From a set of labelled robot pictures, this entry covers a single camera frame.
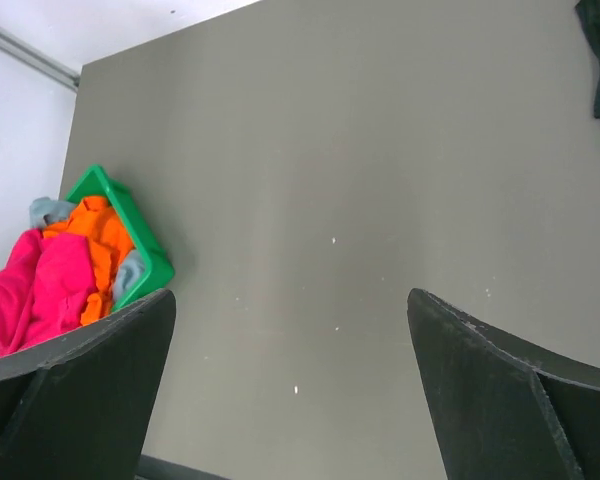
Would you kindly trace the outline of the pink t-shirt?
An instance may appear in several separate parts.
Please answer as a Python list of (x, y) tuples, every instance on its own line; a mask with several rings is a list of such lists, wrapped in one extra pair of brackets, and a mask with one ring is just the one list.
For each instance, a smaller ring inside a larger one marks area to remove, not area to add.
[(0, 358), (77, 329), (95, 292), (84, 236), (25, 231), (0, 271)]

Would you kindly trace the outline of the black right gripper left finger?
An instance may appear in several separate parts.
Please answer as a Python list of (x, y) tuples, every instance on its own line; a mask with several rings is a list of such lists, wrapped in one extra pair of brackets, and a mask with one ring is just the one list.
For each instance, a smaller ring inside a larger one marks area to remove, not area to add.
[(161, 289), (0, 358), (0, 479), (132, 479), (176, 319)]

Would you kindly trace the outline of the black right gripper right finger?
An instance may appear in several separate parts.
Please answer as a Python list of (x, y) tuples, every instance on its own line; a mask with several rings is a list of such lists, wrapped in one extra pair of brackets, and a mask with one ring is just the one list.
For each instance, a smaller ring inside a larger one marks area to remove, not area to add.
[(600, 368), (414, 289), (407, 317), (450, 479), (600, 479)]

